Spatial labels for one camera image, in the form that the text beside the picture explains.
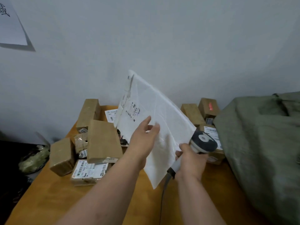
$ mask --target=paper sign on wall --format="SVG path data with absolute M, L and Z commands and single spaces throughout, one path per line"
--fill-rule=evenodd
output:
M 0 0 L 0 43 L 27 45 L 24 30 L 10 0 Z

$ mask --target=wooden table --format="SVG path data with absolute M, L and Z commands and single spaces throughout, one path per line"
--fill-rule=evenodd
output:
M 105 110 L 116 106 L 101 106 L 101 120 L 107 121 Z M 77 134 L 75 125 L 67 137 Z M 53 224 L 83 197 L 91 186 L 74 187 L 71 174 L 59 177 L 49 169 L 49 163 L 33 181 L 13 209 L 6 224 Z M 221 165 L 207 164 L 202 178 L 203 185 L 226 223 L 270 224 L 246 199 L 227 162 Z M 158 224 L 162 185 L 152 189 L 141 170 L 123 224 Z M 171 180 L 163 201 L 162 224 L 183 224 L 178 200 L 177 183 Z

